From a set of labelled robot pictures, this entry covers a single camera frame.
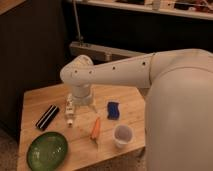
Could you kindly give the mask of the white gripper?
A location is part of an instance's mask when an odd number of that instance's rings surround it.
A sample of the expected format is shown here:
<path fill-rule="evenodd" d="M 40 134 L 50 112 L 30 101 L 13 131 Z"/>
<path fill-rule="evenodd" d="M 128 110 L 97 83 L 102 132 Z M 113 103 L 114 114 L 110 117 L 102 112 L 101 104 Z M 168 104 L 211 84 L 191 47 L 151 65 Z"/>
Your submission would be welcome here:
<path fill-rule="evenodd" d="M 93 92 L 90 84 L 72 87 L 72 100 L 74 114 L 80 109 L 80 106 L 90 106 L 90 108 L 98 113 L 95 103 L 93 103 Z"/>

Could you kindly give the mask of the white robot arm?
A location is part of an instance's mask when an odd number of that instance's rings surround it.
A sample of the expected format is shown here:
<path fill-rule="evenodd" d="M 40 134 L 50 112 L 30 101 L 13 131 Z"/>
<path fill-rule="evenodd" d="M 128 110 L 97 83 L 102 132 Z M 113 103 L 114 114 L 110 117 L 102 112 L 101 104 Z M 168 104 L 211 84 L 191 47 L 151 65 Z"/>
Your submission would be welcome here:
<path fill-rule="evenodd" d="M 80 55 L 60 71 L 82 102 L 92 84 L 146 88 L 147 171 L 213 171 L 213 53 L 183 49 L 95 65 Z"/>

